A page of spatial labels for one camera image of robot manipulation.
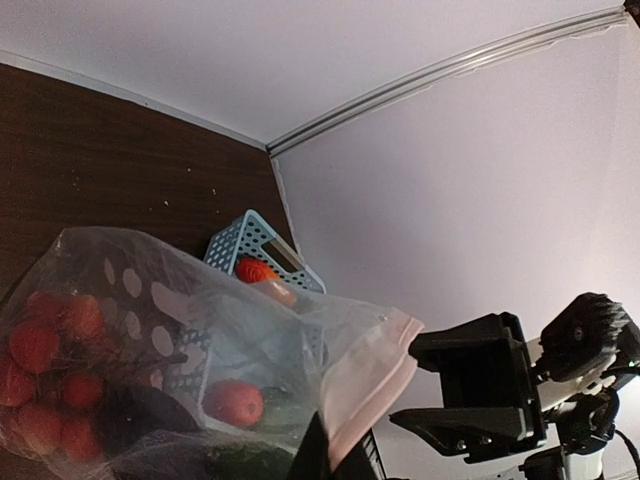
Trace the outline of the dark purple eggplant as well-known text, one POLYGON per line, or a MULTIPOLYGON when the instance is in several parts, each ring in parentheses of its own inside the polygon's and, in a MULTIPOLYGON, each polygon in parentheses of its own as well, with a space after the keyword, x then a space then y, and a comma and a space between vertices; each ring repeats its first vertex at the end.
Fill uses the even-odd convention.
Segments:
POLYGON ((156 431, 197 433, 200 427, 170 395, 142 384, 107 388, 94 414, 96 436, 108 456, 119 455, 156 431))

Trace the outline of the red peach bunch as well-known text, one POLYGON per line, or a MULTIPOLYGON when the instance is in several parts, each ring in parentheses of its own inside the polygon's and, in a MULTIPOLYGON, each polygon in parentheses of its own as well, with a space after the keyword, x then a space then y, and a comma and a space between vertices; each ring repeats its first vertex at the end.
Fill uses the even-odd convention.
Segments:
POLYGON ((60 453, 76 463, 103 456, 93 414, 106 381, 90 371, 90 361, 93 349, 107 342, 94 296, 29 296, 1 347, 1 427, 8 446, 37 457, 60 453))

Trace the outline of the clear zip top bag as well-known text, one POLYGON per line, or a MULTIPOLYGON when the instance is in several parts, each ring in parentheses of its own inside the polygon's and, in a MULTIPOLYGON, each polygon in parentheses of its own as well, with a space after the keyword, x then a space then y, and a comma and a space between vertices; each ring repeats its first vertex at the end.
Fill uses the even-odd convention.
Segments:
POLYGON ((1 445, 62 479, 369 479, 411 316, 62 231, 1 304, 1 445))

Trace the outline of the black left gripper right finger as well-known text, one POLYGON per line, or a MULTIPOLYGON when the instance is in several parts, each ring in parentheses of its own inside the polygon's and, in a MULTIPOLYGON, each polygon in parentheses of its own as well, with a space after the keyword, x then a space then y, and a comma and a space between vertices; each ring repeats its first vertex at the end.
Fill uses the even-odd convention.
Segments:
POLYGON ((341 480, 385 480, 387 478, 374 431, 368 430, 337 468, 341 480))

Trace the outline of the red tomato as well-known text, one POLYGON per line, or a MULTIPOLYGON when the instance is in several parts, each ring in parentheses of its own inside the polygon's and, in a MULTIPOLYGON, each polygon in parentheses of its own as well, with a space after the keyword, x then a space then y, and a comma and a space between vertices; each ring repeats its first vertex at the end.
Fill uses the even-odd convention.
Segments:
POLYGON ((261 390, 240 380, 223 380, 209 385, 201 401, 206 415, 226 424, 245 428, 258 424, 264 413, 261 390))

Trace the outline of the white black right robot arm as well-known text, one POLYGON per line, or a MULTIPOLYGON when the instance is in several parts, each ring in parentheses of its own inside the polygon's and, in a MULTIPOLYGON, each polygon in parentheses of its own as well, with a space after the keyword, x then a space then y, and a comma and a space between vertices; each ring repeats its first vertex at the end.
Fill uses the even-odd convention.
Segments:
POLYGON ((443 404, 394 412, 393 424, 468 464, 524 454, 527 479, 600 479, 620 390, 639 374, 639 329, 619 302, 586 292, 532 341, 503 312, 422 333, 408 352, 439 376, 443 404))

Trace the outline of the green cucumber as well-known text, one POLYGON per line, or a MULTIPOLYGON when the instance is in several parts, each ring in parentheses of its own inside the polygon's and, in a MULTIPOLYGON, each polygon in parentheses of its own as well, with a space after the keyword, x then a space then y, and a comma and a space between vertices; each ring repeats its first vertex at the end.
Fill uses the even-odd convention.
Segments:
POLYGON ((204 456, 210 479, 286 479, 294 454, 274 444, 246 437, 218 435, 204 456))

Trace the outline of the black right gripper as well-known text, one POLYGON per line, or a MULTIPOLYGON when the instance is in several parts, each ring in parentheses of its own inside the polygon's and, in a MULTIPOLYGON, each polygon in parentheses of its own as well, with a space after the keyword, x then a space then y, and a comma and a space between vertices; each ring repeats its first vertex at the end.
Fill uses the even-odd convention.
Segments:
POLYGON ((492 313, 421 333, 408 353, 420 369, 440 372, 444 408, 405 409, 389 420, 440 455, 464 455, 467 463, 480 463, 547 442, 517 316, 492 313))

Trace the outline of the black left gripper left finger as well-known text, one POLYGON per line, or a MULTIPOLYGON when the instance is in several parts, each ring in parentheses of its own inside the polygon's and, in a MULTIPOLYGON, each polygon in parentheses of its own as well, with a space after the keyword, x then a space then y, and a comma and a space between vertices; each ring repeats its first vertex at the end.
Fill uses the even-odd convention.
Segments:
POLYGON ((328 480, 329 441, 321 417, 316 412, 286 476, 287 480, 328 480))

